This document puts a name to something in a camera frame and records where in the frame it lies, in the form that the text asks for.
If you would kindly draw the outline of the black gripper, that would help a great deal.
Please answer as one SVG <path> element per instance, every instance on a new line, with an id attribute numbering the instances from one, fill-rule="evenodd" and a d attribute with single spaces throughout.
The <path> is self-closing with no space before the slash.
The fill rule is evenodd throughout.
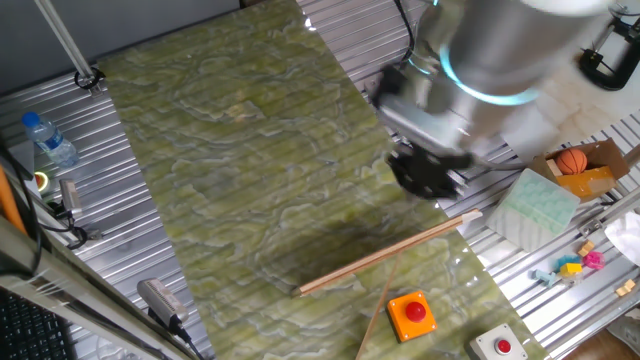
<path id="1" fill-rule="evenodd" d="M 455 199 L 459 186 L 449 172 L 468 169 L 473 156 L 437 156 L 418 145 L 400 143 L 387 156 L 386 163 L 408 193 L 424 200 Z"/>

